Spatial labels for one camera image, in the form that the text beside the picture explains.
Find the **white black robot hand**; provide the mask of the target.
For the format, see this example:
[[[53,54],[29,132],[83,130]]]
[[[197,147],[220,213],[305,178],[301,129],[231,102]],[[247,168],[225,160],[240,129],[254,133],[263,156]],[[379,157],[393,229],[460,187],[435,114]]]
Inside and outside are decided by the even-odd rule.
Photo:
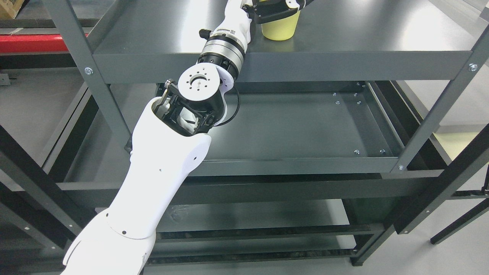
[[[311,0],[229,0],[223,23],[238,28],[251,42],[256,26],[290,17],[310,3]]]

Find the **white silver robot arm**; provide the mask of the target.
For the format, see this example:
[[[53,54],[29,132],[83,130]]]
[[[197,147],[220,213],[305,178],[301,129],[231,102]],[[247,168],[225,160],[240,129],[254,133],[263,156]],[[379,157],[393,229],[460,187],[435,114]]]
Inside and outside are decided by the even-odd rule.
[[[251,19],[226,18],[203,30],[196,64],[148,102],[133,131],[127,175],[110,206],[70,245],[63,275],[140,274],[171,200],[208,154],[209,130],[225,124],[225,93],[241,71],[250,26]]]

